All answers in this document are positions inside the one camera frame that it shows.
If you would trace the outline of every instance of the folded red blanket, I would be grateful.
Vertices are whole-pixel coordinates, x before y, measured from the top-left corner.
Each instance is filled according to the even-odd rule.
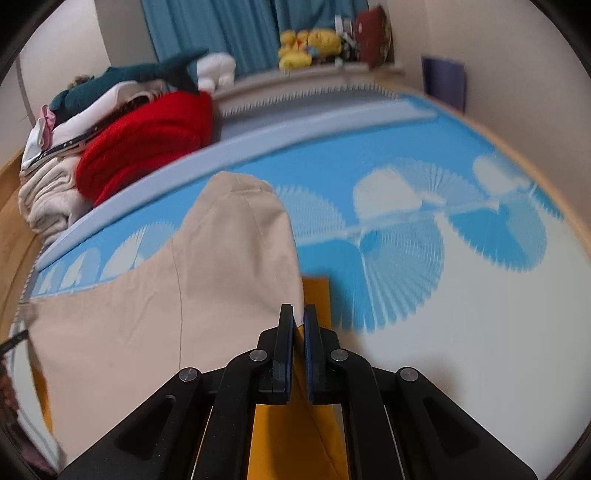
[[[212,139],[212,99],[174,92],[108,126],[76,168],[76,188],[99,205],[118,191]]]

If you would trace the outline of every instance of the beige pants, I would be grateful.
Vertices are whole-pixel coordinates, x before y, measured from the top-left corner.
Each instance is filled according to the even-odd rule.
[[[289,218],[272,188],[219,173],[180,230],[110,283],[31,301],[34,352],[53,433],[70,463],[179,369],[224,367],[277,325],[301,324],[303,293]]]

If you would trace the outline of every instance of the mattress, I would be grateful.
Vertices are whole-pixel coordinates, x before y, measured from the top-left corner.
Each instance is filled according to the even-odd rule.
[[[418,368],[546,478],[591,420],[591,268],[550,197],[497,145],[415,95],[329,89],[219,122],[220,143],[60,238],[27,295],[111,281],[158,251],[213,173],[257,176],[290,215],[301,272],[329,277],[341,344],[375,367]]]

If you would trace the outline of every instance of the curtain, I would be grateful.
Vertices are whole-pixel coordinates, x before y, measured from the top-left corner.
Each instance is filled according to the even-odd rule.
[[[232,55],[236,75],[277,66],[279,33],[269,0],[142,0],[142,4],[159,60],[208,48]]]
[[[277,68],[279,33],[335,27],[335,14],[355,18],[367,0],[142,0],[159,60],[195,48],[227,52],[236,75]]]
[[[279,32],[334,28],[335,15],[355,19],[367,10],[367,0],[271,0]]]

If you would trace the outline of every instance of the white stuffed animal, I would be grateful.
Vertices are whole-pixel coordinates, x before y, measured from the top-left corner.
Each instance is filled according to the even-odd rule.
[[[236,60],[228,53],[210,53],[197,61],[197,88],[210,95],[217,88],[234,85]]]

